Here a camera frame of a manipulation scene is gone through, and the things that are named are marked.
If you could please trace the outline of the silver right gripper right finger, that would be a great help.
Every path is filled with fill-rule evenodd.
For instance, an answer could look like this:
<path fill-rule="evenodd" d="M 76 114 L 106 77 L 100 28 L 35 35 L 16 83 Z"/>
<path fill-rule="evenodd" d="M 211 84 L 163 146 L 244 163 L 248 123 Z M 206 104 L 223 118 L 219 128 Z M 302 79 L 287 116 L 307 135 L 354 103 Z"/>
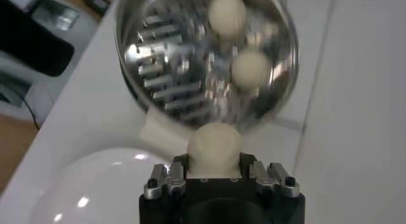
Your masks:
<path fill-rule="evenodd" d="M 299 183 L 281 163 L 273 162 L 265 167 L 261 161 L 254 161 L 249 166 L 249 177 L 254 179 L 259 194 L 280 192 L 288 198 L 297 198 L 300 195 Z"/>

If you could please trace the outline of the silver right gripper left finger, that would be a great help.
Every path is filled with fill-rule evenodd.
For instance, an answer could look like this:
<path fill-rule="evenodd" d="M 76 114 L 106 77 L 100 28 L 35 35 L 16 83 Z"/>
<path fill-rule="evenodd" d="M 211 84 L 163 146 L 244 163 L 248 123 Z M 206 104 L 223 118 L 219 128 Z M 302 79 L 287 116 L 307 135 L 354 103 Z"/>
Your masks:
<path fill-rule="evenodd" d="M 166 189 L 167 194 L 182 196 L 185 193 L 186 179 L 184 167 L 181 162 L 173 162 L 169 168 L 163 164 L 155 164 L 143 188 L 143 196 L 146 200 L 160 199 Z"/>

